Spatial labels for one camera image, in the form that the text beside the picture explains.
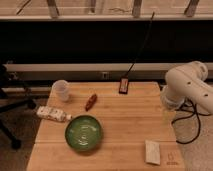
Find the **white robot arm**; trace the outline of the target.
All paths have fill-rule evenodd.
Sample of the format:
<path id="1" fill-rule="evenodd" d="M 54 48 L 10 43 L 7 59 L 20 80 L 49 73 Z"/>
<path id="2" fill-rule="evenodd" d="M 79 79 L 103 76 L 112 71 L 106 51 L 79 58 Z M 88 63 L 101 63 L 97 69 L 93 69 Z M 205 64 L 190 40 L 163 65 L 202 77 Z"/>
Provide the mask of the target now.
<path id="1" fill-rule="evenodd" d="M 199 61 L 189 62 L 168 70 L 166 85 L 161 91 L 162 104 L 169 110 L 178 109 L 186 98 L 213 114 L 213 87 L 205 83 L 207 66 Z"/>

